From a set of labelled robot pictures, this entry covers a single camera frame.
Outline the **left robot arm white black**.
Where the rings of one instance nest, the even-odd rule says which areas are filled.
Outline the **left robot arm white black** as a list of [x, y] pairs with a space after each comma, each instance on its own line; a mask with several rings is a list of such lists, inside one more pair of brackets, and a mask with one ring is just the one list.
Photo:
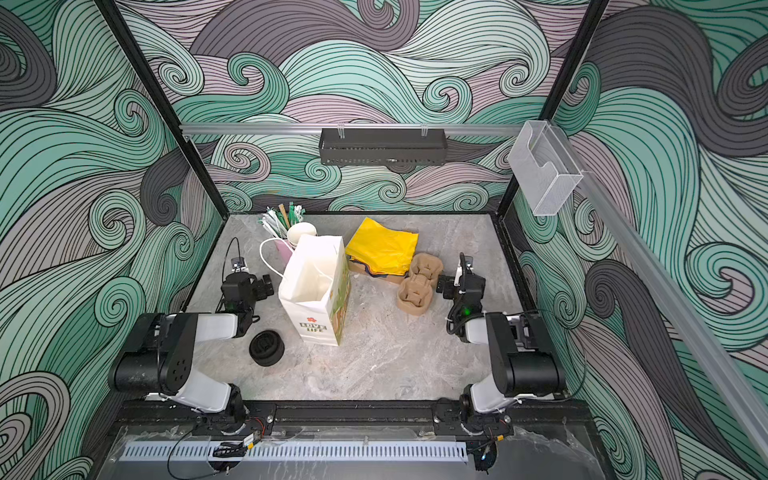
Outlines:
[[145, 313], [136, 320], [108, 374], [111, 390], [169, 400], [203, 414], [247, 417], [239, 389], [193, 366], [195, 346], [244, 336], [259, 320], [255, 304], [274, 294], [271, 276], [226, 276], [213, 313]]

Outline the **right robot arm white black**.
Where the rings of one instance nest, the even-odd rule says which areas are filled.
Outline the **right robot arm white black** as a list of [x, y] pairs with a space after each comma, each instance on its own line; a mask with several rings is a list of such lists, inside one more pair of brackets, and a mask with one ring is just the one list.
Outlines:
[[486, 346], [491, 373], [468, 385], [459, 402], [464, 420], [501, 413], [525, 400], [552, 401], [566, 386], [566, 374], [547, 340], [538, 341], [528, 312], [483, 309], [485, 279], [468, 270], [438, 277], [436, 291], [452, 302], [446, 331], [464, 343]]

